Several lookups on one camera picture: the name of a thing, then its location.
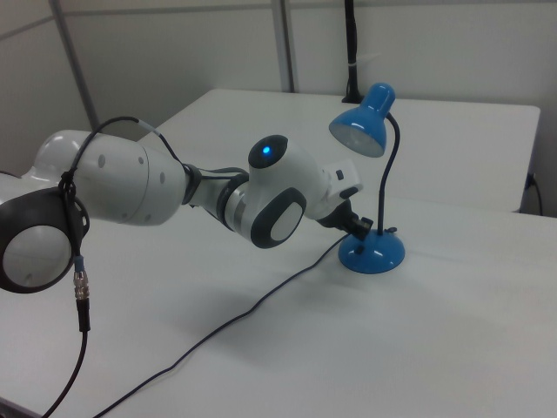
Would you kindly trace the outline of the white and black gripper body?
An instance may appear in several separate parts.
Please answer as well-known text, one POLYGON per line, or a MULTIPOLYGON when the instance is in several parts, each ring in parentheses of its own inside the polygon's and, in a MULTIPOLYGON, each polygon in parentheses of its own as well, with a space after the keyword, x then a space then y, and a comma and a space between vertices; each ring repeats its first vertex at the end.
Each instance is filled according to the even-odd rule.
POLYGON ((320 219, 329 216, 338 206, 363 189, 361 177, 351 159, 325 165, 323 171, 327 178, 327 189, 321 200, 324 206, 320 219))

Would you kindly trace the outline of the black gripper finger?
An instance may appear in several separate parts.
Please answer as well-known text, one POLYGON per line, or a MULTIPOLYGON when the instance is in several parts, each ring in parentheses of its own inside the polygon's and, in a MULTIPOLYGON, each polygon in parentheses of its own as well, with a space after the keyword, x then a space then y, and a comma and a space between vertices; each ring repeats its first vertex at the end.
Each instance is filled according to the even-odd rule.
POLYGON ((345 200, 341 205, 337 206, 332 212, 333 227, 344 231, 345 233, 352 233, 354 227, 355 214, 352 211, 352 204, 350 200, 345 200))
POLYGON ((350 234, 358 240, 364 240, 373 226, 369 218, 354 216, 351 220, 350 234))

